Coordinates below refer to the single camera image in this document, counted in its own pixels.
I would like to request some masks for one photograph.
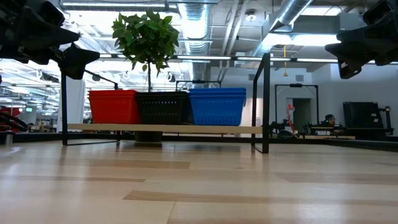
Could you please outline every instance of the wooden shelf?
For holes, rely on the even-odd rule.
[[[96,131],[163,131],[171,133],[262,134],[262,127],[159,124],[68,124],[68,129]]]

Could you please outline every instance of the white column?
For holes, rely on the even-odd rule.
[[[85,104],[85,81],[73,80],[67,77],[67,109],[68,124],[83,123],[83,112]],[[62,93],[58,106],[57,132],[62,131]]]

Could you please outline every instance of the ceiling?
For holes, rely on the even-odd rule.
[[[81,0],[79,2],[100,2],[94,0]],[[127,2],[127,1],[112,1],[107,2]],[[272,1],[249,1],[247,9],[254,9],[256,20],[246,21],[243,19],[241,27],[238,32],[237,40],[235,41],[231,55],[236,52],[250,52],[262,41],[262,25],[264,23],[266,14],[279,9],[280,0]],[[302,15],[318,15],[318,16],[335,16],[341,12],[342,9],[348,6],[356,6],[352,13],[358,13],[357,8],[361,8],[364,1],[314,1],[306,8]],[[226,33],[226,26],[231,19],[232,1],[221,0],[218,4],[211,5],[210,17],[210,34],[206,38],[211,42],[210,55],[220,55],[221,46],[223,45],[224,35]],[[238,6],[235,21],[239,16]],[[88,50],[95,50],[103,55],[118,54],[119,52],[114,47],[114,39],[112,39],[112,24],[118,13],[116,11],[98,11],[95,7],[91,11],[63,11],[66,21],[63,27],[81,34],[81,38],[76,44]],[[144,12],[122,12],[125,16],[138,14],[139,16]],[[184,23],[180,15],[172,12],[161,12],[161,17],[173,16],[172,25],[180,31],[180,47],[177,49],[177,54],[186,54],[185,39],[183,38],[182,25]],[[61,49],[66,49],[68,45],[61,46]],[[300,58],[334,58],[331,54],[324,50],[324,47],[309,47],[302,45],[286,45],[285,49],[282,46],[273,47],[271,53],[274,57],[300,57]],[[179,61],[169,63],[170,68],[165,69],[158,78],[152,78],[153,89],[155,91],[168,91],[175,88],[175,83],[168,81],[167,76],[172,74],[177,80],[191,80],[192,71],[190,72],[190,62]],[[273,67],[276,69],[285,66],[283,62],[275,62]],[[289,68],[307,68],[310,69],[318,67],[319,64],[311,63],[287,63]],[[131,70],[131,64],[123,60],[115,60],[113,58],[101,58],[91,64],[87,65],[87,70],[94,72],[102,77],[108,78],[114,82],[119,83],[119,87],[123,89],[135,89],[144,91],[147,88],[147,76],[142,72],[141,66],[137,65],[134,70]],[[58,78],[60,80],[60,71],[55,62],[50,62],[48,65],[37,65],[34,62],[22,64],[14,60],[0,59],[0,75],[2,76],[0,105],[37,105],[42,107],[38,112],[43,114],[54,114],[57,112],[57,105],[59,101],[60,84],[44,81],[42,74],[47,74]],[[92,75],[85,74],[86,89],[105,89],[113,88],[113,84],[100,80],[98,82],[93,80]]]

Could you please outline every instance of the ceiling duct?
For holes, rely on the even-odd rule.
[[[208,37],[210,31],[210,8],[209,4],[178,4],[183,19],[182,31],[184,38],[193,39],[186,41],[185,48],[189,55],[207,55],[210,43],[198,40]],[[210,69],[207,63],[192,63],[190,69],[192,80],[209,80]]]
[[[65,11],[111,11],[111,12],[174,12],[178,13],[176,4],[164,2],[100,2],[100,1],[62,1],[60,4]]]
[[[303,13],[304,9],[310,5],[312,0],[284,0],[280,9],[270,15],[267,15],[264,22],[264,34],[277,29],[290,32],[293,29],[294,21]],[[270,51],[271,45],[263,41],[253,50],[251,56],[262,57],[264,53]]]

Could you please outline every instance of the person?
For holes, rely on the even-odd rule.
[[[333,114],[326,115],[325,121],[328,123],[329,127],[334,127],[336,124],[336,118],[333,116]]]

